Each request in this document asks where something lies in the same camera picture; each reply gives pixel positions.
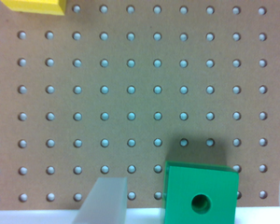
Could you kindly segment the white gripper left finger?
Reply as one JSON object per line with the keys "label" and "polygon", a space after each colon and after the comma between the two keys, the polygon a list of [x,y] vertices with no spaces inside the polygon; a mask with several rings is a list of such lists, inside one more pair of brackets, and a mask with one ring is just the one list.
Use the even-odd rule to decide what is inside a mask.
{"label": "white gripper left finger", "polygon": [[124,224],[127,178],[99,177],[72,224]]}

